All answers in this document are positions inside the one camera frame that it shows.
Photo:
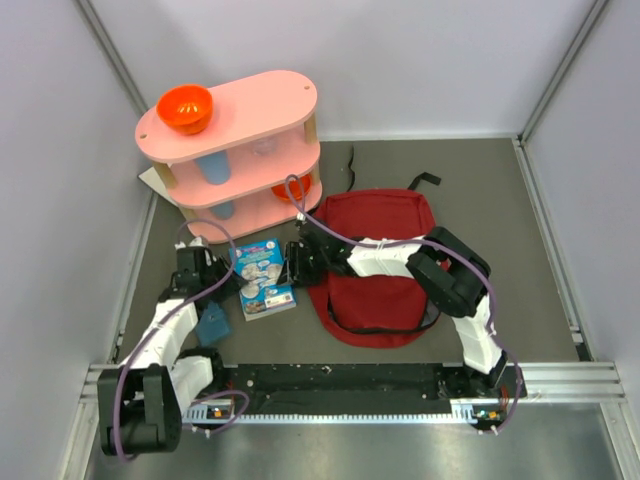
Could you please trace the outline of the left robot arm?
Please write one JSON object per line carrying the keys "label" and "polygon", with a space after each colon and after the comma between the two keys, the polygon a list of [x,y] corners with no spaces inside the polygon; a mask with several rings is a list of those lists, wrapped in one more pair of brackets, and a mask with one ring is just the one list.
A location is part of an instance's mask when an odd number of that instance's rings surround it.
{"label": "left robot arm", "polygon": [[101,450],[130,459],[176,449],[183,416],[227,374],[214,343],[230,332],[222,301],[247,282],[202,238],[176,244],[177,267],[132,352],[97,381]]}

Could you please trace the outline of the blue illustrated book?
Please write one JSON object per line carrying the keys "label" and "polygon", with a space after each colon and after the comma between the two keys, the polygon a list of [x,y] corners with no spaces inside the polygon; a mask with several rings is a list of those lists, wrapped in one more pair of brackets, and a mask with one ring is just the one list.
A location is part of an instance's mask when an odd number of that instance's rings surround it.
{"label": "blue illustrated book", "polygon": [[247,322],[297,306],[292,287],[278,284],[284,259],[276,238],[230,248],[229,254],[246,281],[239,298]]}

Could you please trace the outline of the red backpack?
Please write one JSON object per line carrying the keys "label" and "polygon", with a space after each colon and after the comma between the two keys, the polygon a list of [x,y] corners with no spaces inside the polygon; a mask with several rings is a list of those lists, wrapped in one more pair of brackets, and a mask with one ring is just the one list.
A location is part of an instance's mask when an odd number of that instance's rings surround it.
{"label": "red backpack", "polygon": [[[353,239],[402,240],[429,233],[436,221],[426,198],[417,193],[421,181],[440,179],[419,174],[406,189],[370,189],[327,197],[314,217],[333,231]],[[398,348],[419,338],[435,324],[439,311],[412,279],[372,276],[355,278],[327,273],[308,288],[324,328],[343,343],[365,348]]]}

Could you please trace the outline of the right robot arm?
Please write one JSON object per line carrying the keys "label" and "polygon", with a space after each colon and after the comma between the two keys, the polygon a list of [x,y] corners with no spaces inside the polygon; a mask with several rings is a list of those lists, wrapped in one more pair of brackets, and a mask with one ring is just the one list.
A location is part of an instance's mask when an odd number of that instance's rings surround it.
{"label": "right robot arm", "polygon": [[297,220],[297,241],[286,244],[277,283],[310,287],[324,273],[344,277],[411,279],[426,294],[423,319],[416,327],[352,327],[339,320],[331,302],[329,319],[354,335],[409,335],[425,331],[440,314],[454,321],[463,347],[467,384],[487,396],[504,380],[508,355],[492,339],[490,267],[444,227],[409,240],[344,237],[322,223]]}

